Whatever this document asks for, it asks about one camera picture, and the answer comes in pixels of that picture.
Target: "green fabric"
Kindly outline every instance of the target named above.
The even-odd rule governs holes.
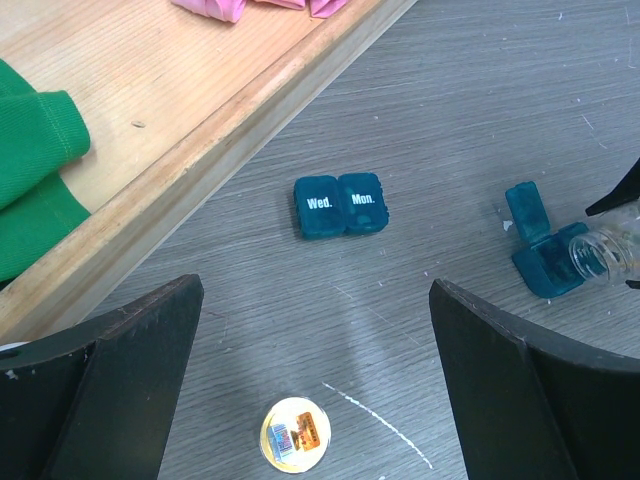
[[[2,281],[89,217],[57,173],[86,153],[89,134],[66,92],[36,93],[0,60],[0,149]]]

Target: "wooden board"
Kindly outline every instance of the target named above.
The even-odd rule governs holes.
[[[92,136],[63,179],[94,214],[0,293],[11,342],[81,321],[415,0],[326,21],[249,4],[235,26],[165,0],[2,3],[0,56],[69,91]]]

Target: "gray wood grain surface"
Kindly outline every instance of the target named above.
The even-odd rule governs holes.
[[[640,357],[640,295],[548,303],[512,266],[504,191],[537,182],[582,219],[640,155],[640,1],[423,0],[99,308],[182,273],[206,298],[161,479],[275,479],[268,407],[310,397],[333,438],[309,479],[465,479],[429,321],[441,277],[583,342]],[[294,181],[372,171],[389,227],[305,242]],[[323,382],[375,411],[403,439]]]

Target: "light wood surface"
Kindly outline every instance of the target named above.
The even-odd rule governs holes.
[[[202,277],[160,479],[285,478],[262,458],[258,429],[292,395],[332,427],[302,478],[465,479],[429,321],[438,277],[640,358],[640,292],[583,287],[548,304],[511,264],[522,244],[503,227],[504,191],[526,180],[554,228],[583,219],[640,156],[639,109],[638,2],[418,2],[100,306]],[[380,177],[389,226],[300,240],[296,179],[358,171]]]
[[[414,2],[353,0],[327,21],[251,4],[237,26],[168,1],[3,2],[2,57],[68,90],[89,126],[63,179],[95,213],[0,293],[0,338],[84,318]]]

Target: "pink fabric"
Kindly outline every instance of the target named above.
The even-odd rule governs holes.
[[[256,0],[256,2],[273,3],[274,5],[280,5],[281,7],[302,10],[305,6],[306,0]]]
[[[310,0],[311,16],[329,18],[347,3],[347,0]]]
[[[247,4],[247,0],[171,0],[171,2],[193,13],[231,23],[240,20],[244,6]]]

